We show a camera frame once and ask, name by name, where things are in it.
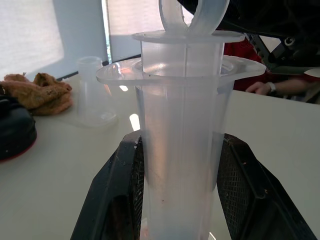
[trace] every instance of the mesh panel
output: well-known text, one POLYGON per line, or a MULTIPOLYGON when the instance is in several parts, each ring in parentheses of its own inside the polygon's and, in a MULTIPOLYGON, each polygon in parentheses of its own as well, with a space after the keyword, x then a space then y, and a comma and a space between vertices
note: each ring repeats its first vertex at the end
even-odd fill
POLYGON ((134 168, 132 170, 132 188, 133 188, 133 228, 134 239, 139 240, 141 228, 142 205, 144 196, 144 151, 141 137, 139 139, 136 154, 134 156, 134 168))
POLYGON ((243 227, 253 194, 226 142, 221 152, 217 187, 231 239, 235 240, 243 227))

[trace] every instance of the red shirt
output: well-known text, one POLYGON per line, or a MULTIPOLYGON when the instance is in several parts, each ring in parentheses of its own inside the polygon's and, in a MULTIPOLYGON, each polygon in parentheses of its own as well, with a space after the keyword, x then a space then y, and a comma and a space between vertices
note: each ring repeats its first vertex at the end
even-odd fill
MULTIPOLYGON (((249 43, 247 39, 241 42, 226 43, 224 46, 224 54, 229 56, 236 56, 239 58, 245 58, 253 61, 262 63, 261 58, 256 53, 254 47, 249 43)), ((239 91, 245 91, 255 82, 278 82, 282 79, 283 75, 276 75, 265 72, 260 76, 247 77, 244 79, 239 79, 234 82, 233 89, 239 91)))
POLYGON ((307 74, 301 75, 300 78, 308 83, 320 82, 320 77, 310 76, 307 74))

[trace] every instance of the translucent plastic container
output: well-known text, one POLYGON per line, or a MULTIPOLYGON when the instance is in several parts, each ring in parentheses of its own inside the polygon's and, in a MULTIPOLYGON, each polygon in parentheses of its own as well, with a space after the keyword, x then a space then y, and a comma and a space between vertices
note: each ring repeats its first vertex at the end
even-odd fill
POLYGON ((141 41, 141 59, 106 66, 97 79, 136 86, 150 240, 206 240, 234 80, 266 68, 223 57, 224 42, 244 39, 235 32, 184 37, 156 31, 134 38, 141 41))
POLYGON ((77 117, 87 127, 101 127, 114 123, 116 114, 111 109, 111 98, 96 78, 102 68, 102 60, 96 56, 86 56, 77 62, 80 75, 77 117))

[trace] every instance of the white table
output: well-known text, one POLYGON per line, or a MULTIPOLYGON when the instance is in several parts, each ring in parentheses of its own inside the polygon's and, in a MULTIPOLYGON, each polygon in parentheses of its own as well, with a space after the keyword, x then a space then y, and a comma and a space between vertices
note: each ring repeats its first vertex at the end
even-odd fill
MULTIPOLYGON (((35 145, 0 163, 1 239, 70 239, 92 179, 133 131, 129 117, 138 113, 133 88, 110 90, 117 100, 118 123, 108 129, 80 128, 72 124, 72 111, 37 117, 35 145)), ((318 123, 318 105, 234 91, 226 132, 250 145, 320 238, 318 123)), ((217 240, 229 240, 216 193, 213 211, 212 233, 217 240)))

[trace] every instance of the brown cloth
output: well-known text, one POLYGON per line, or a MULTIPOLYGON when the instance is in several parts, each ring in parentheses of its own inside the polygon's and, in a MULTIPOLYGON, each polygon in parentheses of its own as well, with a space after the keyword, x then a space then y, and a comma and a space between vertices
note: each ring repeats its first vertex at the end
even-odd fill
POLYGON ((17 98, 33 115, 58 114, 72 104, 71 86, 47 73, 38 73, 33 82, 24 75, 9 74, 0 81, 1 93, 17 98))

